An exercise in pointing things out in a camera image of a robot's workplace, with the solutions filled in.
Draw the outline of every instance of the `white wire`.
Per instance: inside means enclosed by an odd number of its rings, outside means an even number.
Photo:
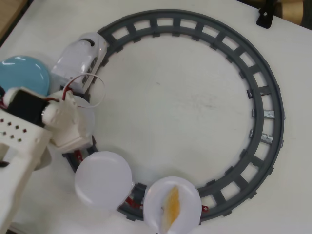
[[[102,82],[102,84],[103,84],[104,91],[103,91],[103,95],[102,95],[102,97],[101,97],[101,100],[100,100],[97,104],[95,104],[95,105],[93,105],[93,106],[78,106],[78,107],[82,107],[82,108],[95,108],[95,107],[97,107],[98,105],[100,105],[100,104],[103,102],[103,100],[104,100],[104,98],[105,98],[105,95],[106,95],[104,81],[103,81],[100,77],[98,77],[97,75],[91,74],[91,73],[83,73],[83,74],[80,74],[79,76],[77,76],[77,77],[71,79],[70,81],[68,81],[67,84],[64,86],[63,91],[65,90],[65,88],[68,86],[68,84],[69,84],[70,82],[73,82],[74,80],[78,79],[79,77],[85,76],[85,75],[93,76],[93,77],[99,79],[99,80]]]

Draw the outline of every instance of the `blue bowl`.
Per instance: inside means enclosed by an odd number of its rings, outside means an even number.
[[[50,76],[39,60],[29,56],[14,56],[0,62],[0,85],[5,91],[23,86],[46,96]]]

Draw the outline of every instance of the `food piece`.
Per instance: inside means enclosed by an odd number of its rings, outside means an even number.
[[[162,208],[161,230],[162,234],[165,234],[180,214],[179,189],[177,187],[170,190],[164,199]]]

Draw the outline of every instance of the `white tabletop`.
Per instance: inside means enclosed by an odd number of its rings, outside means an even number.
[[[287,117],[284,147],[257,195],[192,233],[311,233],[312,31],[279,18],[269,30],[258,27],[257,10],[235,0],[36,0],[0,48],[0,59],[29,55],[51,68],[81,34],[162,8],[205,14],[251,41],[276,77]],[[246,84],[203,43],[171,36],[142,39],[113,55],[98,74],[107,95],[95,109],[97,146],[122,155],[136,182],[151,185],[180,176],[201,186],[220,178],[248,144],[253,122]],[[93,87],[92,102],[101,88]],[[268,134],[272,123],[265,126]],[[246,180],[254,170],[249,166],[244,172]],[[68,162],[53,154],[49,167],[33,172],[14,221],[34,234],[153,233],[117,212],[87,208],[73,180]],[[222,192],[228,199],[237,188],[231,184]],[[213,205],[210,198],[202,202]]]

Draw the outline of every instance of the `white bowl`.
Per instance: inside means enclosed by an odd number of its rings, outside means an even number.
[[[129,164],[120,155],[108,151],[86,157],[75,174],[78,197],[96,209],[117,209],[132,187]]]
[[[168,192],[179,189],[180,215],[173,222],[167,234],[187,234],[199,225],[201,200],[198,190],[189,181],[179,177],[166,177],[155,182],[145,194],[144,221],[158,234],[161,232],[161,206]]]

